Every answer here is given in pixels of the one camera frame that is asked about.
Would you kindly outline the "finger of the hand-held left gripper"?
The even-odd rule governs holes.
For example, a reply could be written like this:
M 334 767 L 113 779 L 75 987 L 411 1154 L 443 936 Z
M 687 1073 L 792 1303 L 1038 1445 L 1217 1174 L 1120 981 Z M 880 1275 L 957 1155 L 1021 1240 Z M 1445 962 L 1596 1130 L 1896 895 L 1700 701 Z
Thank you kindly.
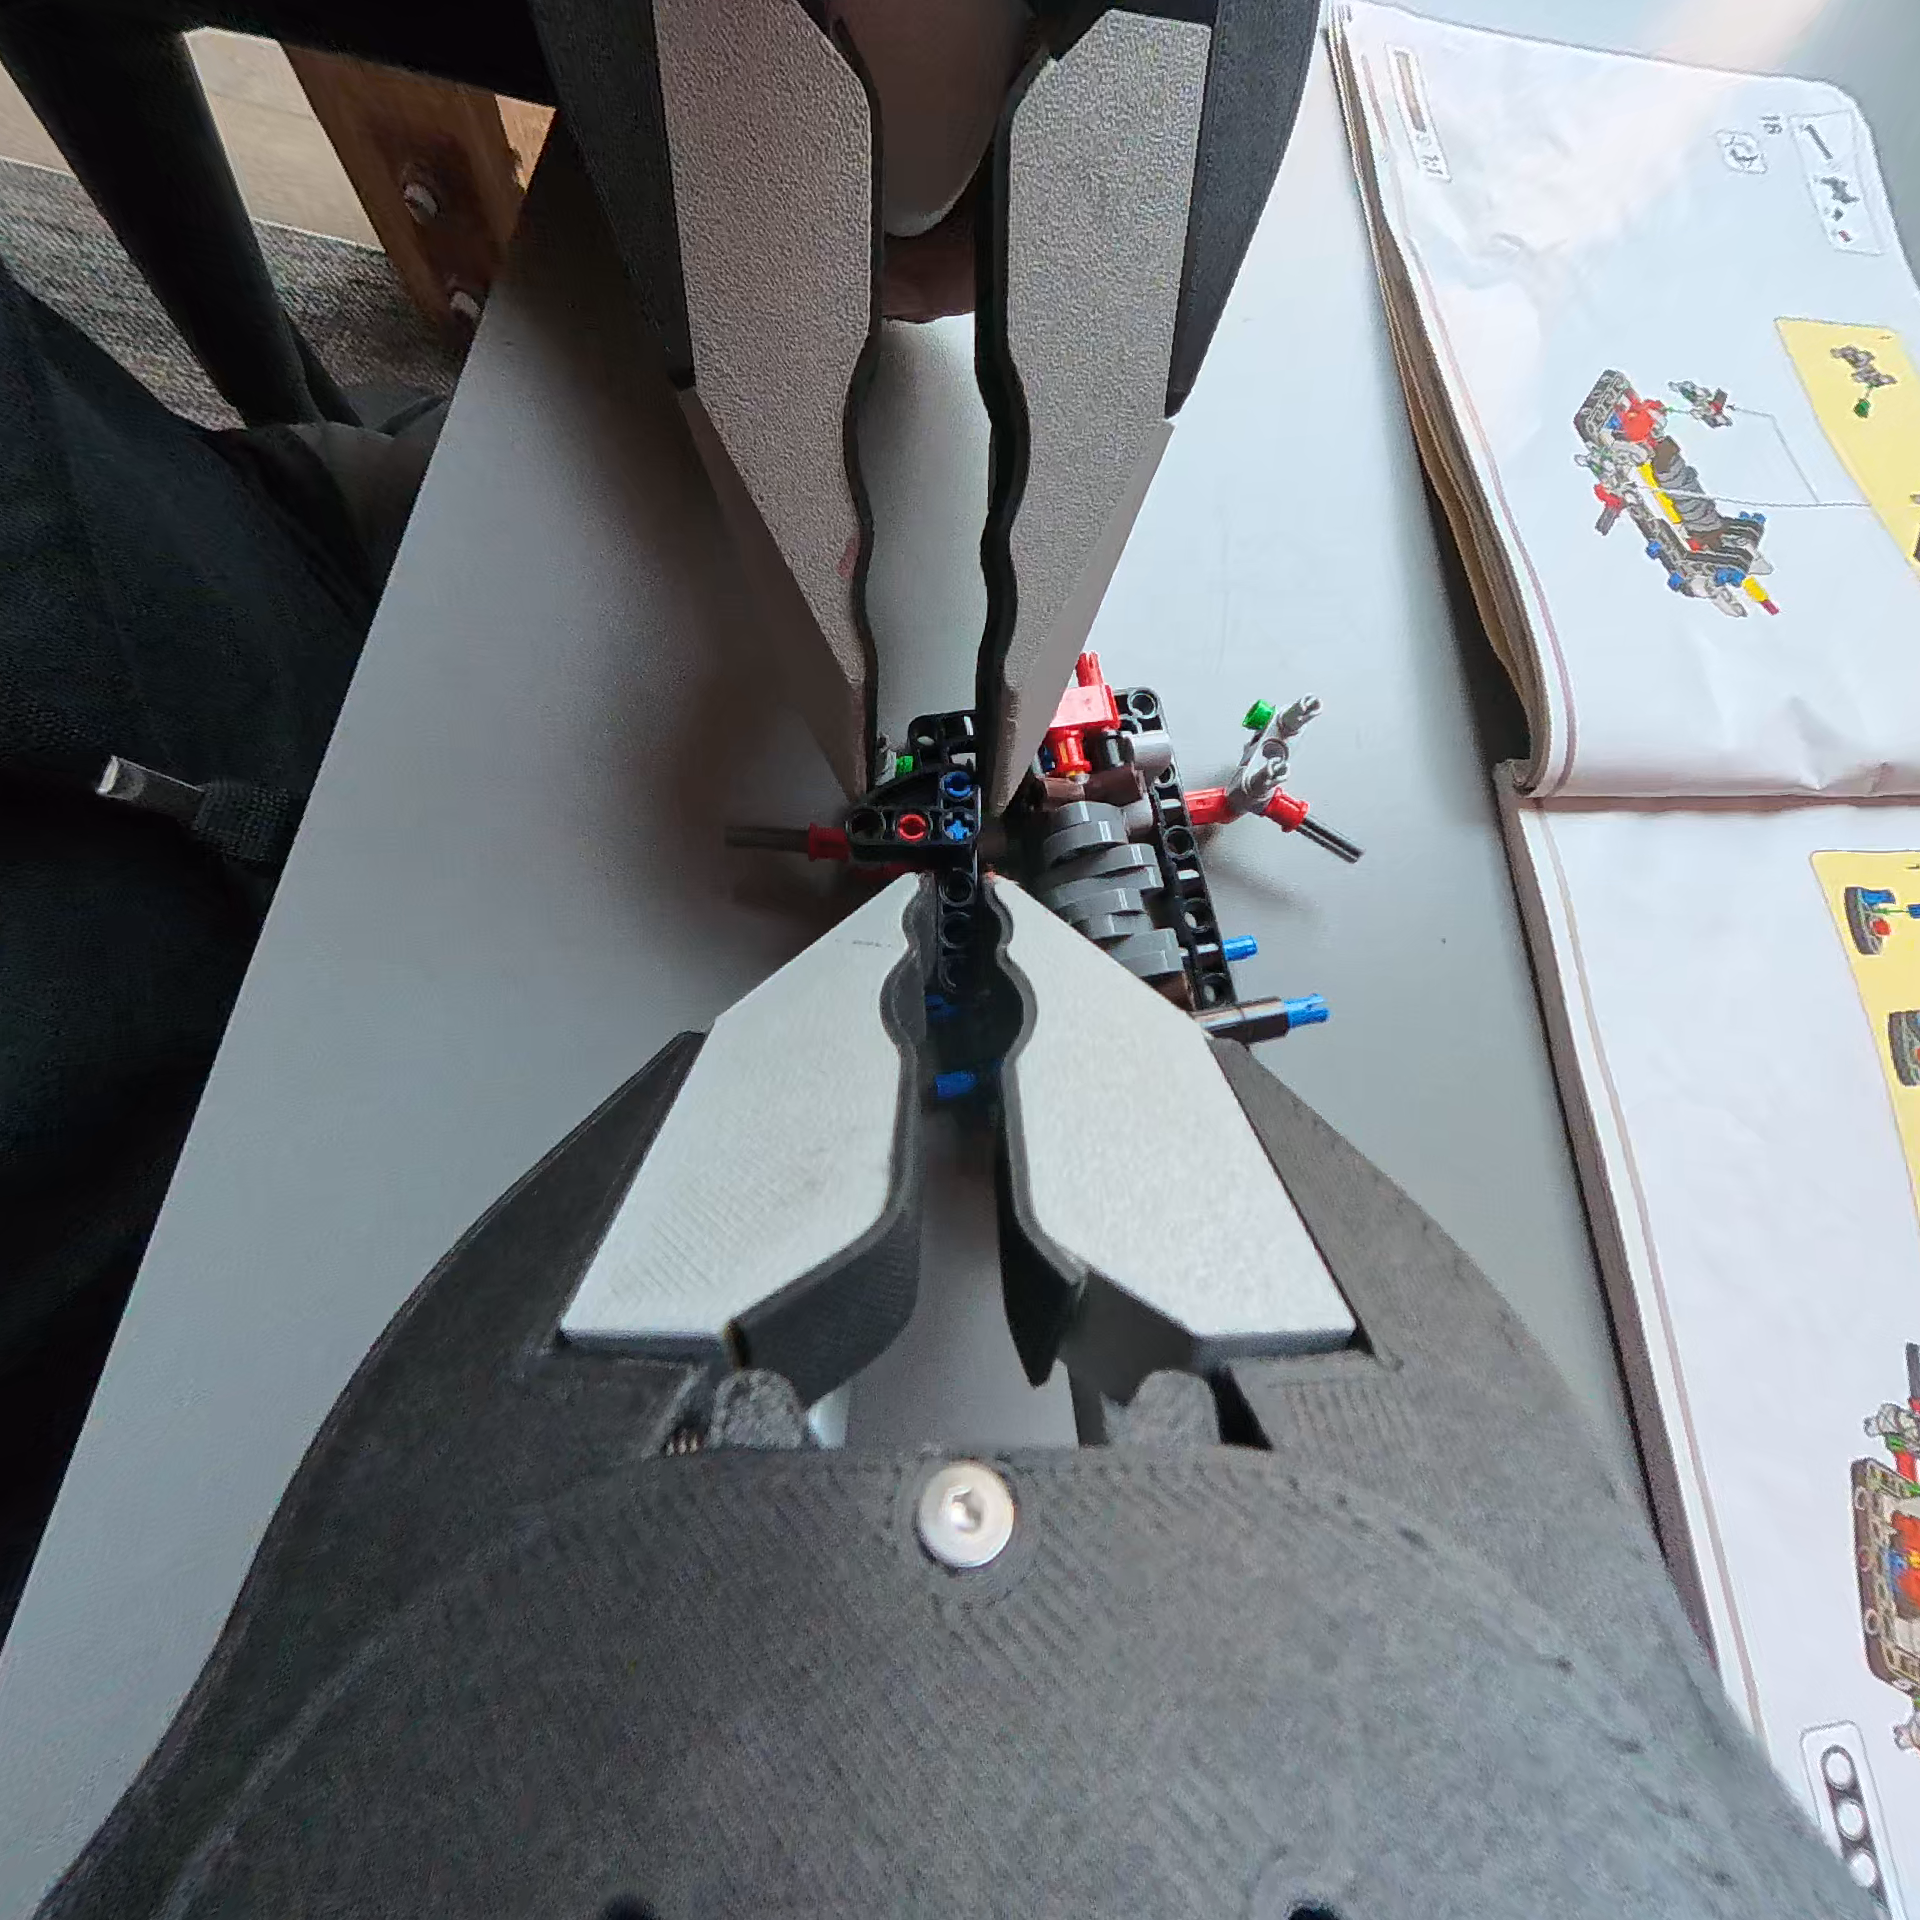
M 775 664 L 844 792 L 872 774 L 872 511 L 857 402 L 880 333 L 877 112 L 840 21 L 654 3 L 691 384 L 681 398 Z
M 1110 6 L 1033 57 L 998 118 L 976 302 L 991 784 L 1024 779 L 1169 438 L 1209 51 L 1200 18 Z

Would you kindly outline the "person's left hand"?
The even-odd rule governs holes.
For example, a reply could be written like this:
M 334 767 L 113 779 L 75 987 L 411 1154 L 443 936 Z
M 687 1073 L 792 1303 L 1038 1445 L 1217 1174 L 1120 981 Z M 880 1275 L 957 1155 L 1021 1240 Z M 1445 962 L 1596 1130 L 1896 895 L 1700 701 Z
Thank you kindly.
M 880 313 L 931 323 L 960 317 L 976 304 L 976 239 L 972 217 L 953 217 L 921 233 L 887 233 L 880 253 Z

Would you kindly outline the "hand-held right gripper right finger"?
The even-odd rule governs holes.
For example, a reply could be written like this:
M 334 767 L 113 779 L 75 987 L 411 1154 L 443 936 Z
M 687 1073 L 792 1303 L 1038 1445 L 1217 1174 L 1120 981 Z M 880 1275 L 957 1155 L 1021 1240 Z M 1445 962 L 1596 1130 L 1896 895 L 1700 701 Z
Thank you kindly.
M 998 1062 L 998 1257 L 1030 1382 L 1215 1373 L 1358 1330 L 1207 1031 L 991 878 L 1017 1033 Z

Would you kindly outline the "black lego frame assembly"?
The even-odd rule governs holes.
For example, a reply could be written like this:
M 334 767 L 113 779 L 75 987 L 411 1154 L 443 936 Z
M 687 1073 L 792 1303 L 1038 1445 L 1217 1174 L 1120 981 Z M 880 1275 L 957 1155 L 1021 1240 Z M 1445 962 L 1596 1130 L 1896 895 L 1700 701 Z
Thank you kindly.
M 1287 790 L 1288 749 L 1320 710 L 1311 694 L 1253 701 L 1232 777 L 1188 784 L 1174 759 L 1159 694 L 1116 688 L 1094 653 L 1080 653 L 1008 808 L 990 817 L 972 707 L 915 718 L 900 751 L 877 747 L 877 784 L 916 761 L 976 770 L 982 824 L 976 851 L 947 869 L 865 869 L 847 862 L 844 821 L 729 823 L 729 847 L 829 862 L 872 879 L 928 872 L 937 883 L 937 947 L 924 1013 L 932 1045 L 928 1090 L 940 1102 L 981 1102 L 1011 1040 L 1011 1000 L 997 973 L 988 879 L 1019 881 L 1070 929 L 1192 1016 L 1209 1034 L 1256 1045 L 1329 1016 L 1320 993 L 1243 998 L 1233 963 L 1255 936 L 1222 929 L 1204 866 L 1204 833 L 1238 821 L 1271 823 L 1344 862 L 1360 847 Z

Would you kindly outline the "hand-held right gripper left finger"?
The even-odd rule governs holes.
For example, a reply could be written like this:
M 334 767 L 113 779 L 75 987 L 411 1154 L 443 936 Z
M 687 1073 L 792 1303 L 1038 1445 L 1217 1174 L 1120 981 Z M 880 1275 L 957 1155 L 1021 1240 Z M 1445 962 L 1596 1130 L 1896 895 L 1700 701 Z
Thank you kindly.
M 581 1347 L 761 1368 L 819 1400 L 921 1270 L 921 879 L 719 1014 L 560 1318 Z

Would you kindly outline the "white instruction booklet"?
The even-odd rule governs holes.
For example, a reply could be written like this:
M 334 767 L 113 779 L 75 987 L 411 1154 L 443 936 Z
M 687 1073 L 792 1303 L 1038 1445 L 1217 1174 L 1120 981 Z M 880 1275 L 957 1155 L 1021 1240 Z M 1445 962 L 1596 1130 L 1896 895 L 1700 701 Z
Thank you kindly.
M 1407 415 L 1526 707 L 1503 838 L 1647 1502 L 1918 1906 L 1916 282 L 1839 88 L 1342 3 Z

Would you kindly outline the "black office chair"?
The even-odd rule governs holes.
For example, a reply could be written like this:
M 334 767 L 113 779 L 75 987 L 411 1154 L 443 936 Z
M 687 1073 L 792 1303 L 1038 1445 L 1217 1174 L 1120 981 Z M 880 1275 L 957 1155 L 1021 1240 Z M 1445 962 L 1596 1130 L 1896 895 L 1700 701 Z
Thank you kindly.
M 185 33 L 289 40 L 553 105 L 520 1 L 4 1 L 3 59 L 246 425 L 358 425 L 281 304 Z

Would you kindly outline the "wooden table leg with bolts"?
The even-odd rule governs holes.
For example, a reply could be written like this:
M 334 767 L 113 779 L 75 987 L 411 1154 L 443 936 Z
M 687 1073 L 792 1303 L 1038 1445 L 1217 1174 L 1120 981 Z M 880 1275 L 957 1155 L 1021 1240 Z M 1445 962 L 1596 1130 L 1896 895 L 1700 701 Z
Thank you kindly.
M 389 64 L 284 51 L 403 288 L 465 346 L 555 112 Z

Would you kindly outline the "small black lego subassembly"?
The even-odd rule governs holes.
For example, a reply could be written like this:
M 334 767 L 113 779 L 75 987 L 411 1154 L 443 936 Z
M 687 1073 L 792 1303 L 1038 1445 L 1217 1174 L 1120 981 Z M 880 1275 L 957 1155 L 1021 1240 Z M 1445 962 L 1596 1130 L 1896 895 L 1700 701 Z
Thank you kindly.
M 976 851 L 981 789 L 961 761 L 925 761 L 864 795 L 844 821 L 847 862 L 865 869 L 947 869 Z

